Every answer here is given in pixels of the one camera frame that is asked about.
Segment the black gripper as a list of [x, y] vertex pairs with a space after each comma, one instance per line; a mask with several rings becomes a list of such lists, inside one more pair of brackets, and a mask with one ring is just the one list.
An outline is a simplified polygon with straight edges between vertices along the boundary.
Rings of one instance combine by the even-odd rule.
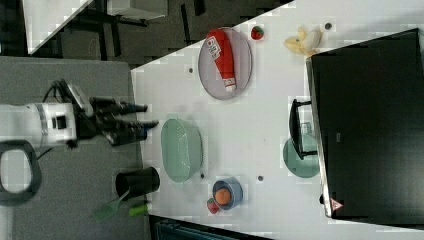
[[127, 121], [118, 116], [130, 113], [146, 112], [147, 105], [130, 104], [115, 99], [92, 97], [89, 100], [93, 115], [84, 112], [76, 115], [76, 135], [78, 140], [89, 140], [103, 135], [111, 146], [121, 146], [143, 141], [147, 130], [156, 127], [158, 120]]

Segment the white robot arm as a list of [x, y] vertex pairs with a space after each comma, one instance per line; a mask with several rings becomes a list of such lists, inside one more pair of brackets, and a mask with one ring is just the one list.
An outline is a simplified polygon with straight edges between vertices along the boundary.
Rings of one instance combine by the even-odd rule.
[[121, 146], [147, 139], [148, 131], [159, 122], [127, 121], [123, 115], [145, 112], [145, 105], [136, 105], [111, 98], [92, 97], [85, 110], [72, 103], [32, 103], [1, 106], [1, 140], [24, 140], [35, 149], [78, 143], [97, 136], [105, 137], [112, 146]]

